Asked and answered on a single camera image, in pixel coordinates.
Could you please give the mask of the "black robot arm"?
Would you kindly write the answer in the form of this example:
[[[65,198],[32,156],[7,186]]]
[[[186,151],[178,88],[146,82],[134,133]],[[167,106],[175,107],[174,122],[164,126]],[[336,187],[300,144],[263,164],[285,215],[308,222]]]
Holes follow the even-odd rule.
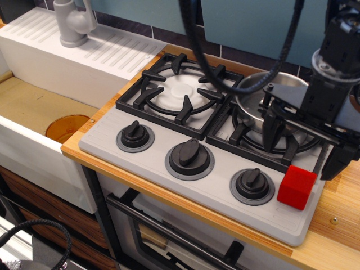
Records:
[[[286,125],[333,145],[321,179],[359,160],[359,1],[329,1],[325,38],[312,56],[307,87],[265,87],[263,147],[271,152]]]

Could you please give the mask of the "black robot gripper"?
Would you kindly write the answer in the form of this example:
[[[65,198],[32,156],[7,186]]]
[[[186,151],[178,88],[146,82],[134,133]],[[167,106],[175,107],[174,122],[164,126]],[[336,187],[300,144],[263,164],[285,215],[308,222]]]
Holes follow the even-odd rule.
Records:
[[[286,125],[337,145],[321,172],[321,180],[330,181],[359,160],[359,106],[350,95],[359,89],[359,49],[321,48],[312,69],[308,87],[265,88],[263,147],[271,152]]]

